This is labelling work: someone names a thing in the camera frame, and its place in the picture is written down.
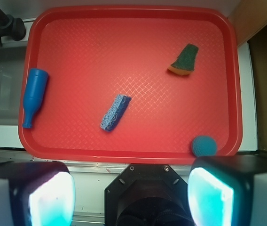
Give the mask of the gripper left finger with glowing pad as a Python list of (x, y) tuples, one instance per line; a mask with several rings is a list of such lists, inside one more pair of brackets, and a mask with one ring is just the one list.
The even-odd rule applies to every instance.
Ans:
[(0, 226), (69, 226), (75, 183), (59, 161), (0, 162)]

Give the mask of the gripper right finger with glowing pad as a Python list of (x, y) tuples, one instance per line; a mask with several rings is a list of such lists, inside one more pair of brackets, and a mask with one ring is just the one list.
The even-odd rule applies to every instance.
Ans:
[(196, 158), (188, 203), (197, 226), (267, 226), (267, 157)]

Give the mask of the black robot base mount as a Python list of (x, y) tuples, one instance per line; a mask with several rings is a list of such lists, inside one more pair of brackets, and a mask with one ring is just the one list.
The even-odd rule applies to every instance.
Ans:
[(130, 164), (104, 190), (106, 226), (193, 226), (188, 184), (170, 165)]

